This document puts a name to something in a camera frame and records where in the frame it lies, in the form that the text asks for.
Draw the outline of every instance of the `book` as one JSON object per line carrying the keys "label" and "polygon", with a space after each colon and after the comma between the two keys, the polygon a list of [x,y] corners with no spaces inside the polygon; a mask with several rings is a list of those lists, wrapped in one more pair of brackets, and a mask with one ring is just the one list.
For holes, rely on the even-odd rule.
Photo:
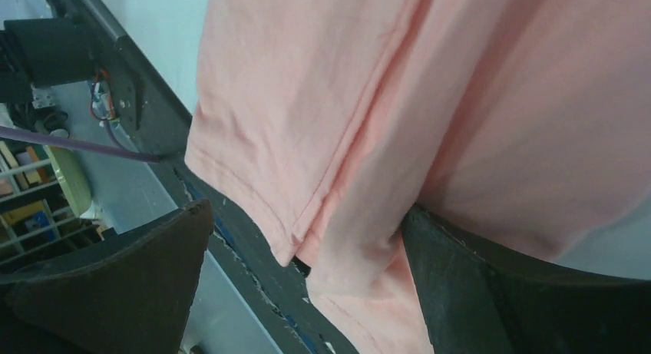
{"label": "book", "polygon": [[[9,147],[7,147],[7,144],[4,141],[0,141],[0,153],[2,153],[2,156],[7,161],[7,164],[9,165],[10,169],[20,167],[20,164],[18,164],[18,161],[16,160],[16,158],[9,150]],[[18,181],[18,185],[22,190],[29,189],[29,183],[27,182],[27,177],[25,177],[25,174],[23,173],[16,174],[15,178]]]}
{"label": "book", "polygon": [[11,183],[6,177],[0,178],[0,197],[14,193]]}
{"label": "book", "polygon": [[9,226],[14,226],[16,223],[43,211],[45,211],[43,201],[39,200],[26,206],[16,208],[15,210],[4,212],[2,216],[5,218],[5,221]]}
{"label": "book", "polygon": [[[20,164],[21,166],[25,166],[26,164],[31,164],[32,162],[34,162],[33,160],[31,160],[31,156],[27,152],[17,153],[15,157],[16,160],[18,161],[18,164]],[[36,169],[27,170],[24,172],[24,174],[25,177],[27,178],[27,182],[30,185],[40,184],[43,182],[43,180],[41,180],[41,175],[38,174],[38,171],[36,171]]]}
{"label": "book", "polygon": [[[29,146],[27,147],[26,151],[29,154],[29,157],[31,158],[32,162],[39,162],[41,160],[41,158],[36,153],[34,147]],[[48,176],[48,172],[43,167],[37,168],[36,171],[38,172],[38,176],[41,178],[41,181],[43,183],[47,183],[50,180],[50,177]]]}

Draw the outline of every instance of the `pink t-shirt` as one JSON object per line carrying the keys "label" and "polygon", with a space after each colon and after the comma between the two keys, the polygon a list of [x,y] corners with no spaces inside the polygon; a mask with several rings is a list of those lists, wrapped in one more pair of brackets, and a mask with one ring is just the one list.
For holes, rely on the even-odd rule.
{"label": "pink t-shirt", "polygon": [[552,259],[649,193],[648,4],[210,0],[187,164],[359,352],[432,352],[414,202]]}

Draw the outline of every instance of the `red wire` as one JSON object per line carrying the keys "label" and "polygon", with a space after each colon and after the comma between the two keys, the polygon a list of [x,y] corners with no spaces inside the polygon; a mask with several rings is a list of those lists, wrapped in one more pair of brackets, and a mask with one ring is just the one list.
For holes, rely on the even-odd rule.
{"label": "red wire", "polygon": [[[92,98],[92,96],[95,94],[95,87],[97,86],[97,84],[99,84],[100,73],[104,76],[104,80],[106,81],[106,84],[108,86],[107,94],[108,94],[108,112],[109,112],[109,116],[110,116],[109,118],[98,117],[95,114],[95,111],[93,110],[93,98]],[[111,81],[110,81],[108,73],[103,68],[99,69],[97,74],[95,74],[95,79],[93,80],[93,84],[91,85],[90,112],[91,112],[91,116],[97,121],[111,121],[111,120],[115,120],[117,118],[117,115],[115,114],[115,110],[113,108],[113,95],[111,94]]]}

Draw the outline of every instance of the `scratched black surface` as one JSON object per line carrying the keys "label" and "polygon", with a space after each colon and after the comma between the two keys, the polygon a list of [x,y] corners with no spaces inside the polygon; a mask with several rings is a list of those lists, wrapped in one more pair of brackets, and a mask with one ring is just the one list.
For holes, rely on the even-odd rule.
{"label": "scratched black surface", "polygon": [[151,169],[179,207],[198,197],[212,203],[216,232],[209,250],[283,352],[355,353],[349,341],[307,297],[293,265],[282,268],[255,223],[236,204],[207,186],[185,166],[191,116],[129,37],[115,43],[79,0],[59,0],[91,26],[97,58],[111,73],[114,101],[127,133],[140,151],[163,154]]}

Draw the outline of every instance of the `blue tape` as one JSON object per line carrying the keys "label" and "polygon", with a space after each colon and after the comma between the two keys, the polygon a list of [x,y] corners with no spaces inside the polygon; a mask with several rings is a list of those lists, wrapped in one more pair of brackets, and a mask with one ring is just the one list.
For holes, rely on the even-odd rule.
{"label": "blue tape", "polygon": [[[192,184],[186,182],[185,180],[181,180],[183,184],[185,185],[185,188],[187,189],[188,193],[190,193],[190,196],[194,199],[201,199],[204,198],[204,196],[195,189]],[[246,262],[246,259],[244,256],[237,250],[237,247],[235,245],[235,240],[233,239],[233,235],[230,234],[228,229],[223,225],[222,220],[220,220],[219,217],[215,216],[215,227],[217,228],[217,231],[220,233],[220,236],[229,244],[230,248],[235,252],[235,254],[242,260],[242,263],[244,266],[249,270],[249,272],[253,275],[253,272],[249,268],[249,264]],[[285,321],[287,321],[287,324],[289,327],[291,327],[292,331],[301,339],[303,345],[312,353],[312,354],[318,354],[316,351],[316,347],[314,345],[314,342],[305,335],[304,333],[301,332],[299,329],[299,325],[294,321],[294,319],[289,316],[284,314],[283,312],[278,312],[278,314],[283,318]]]}

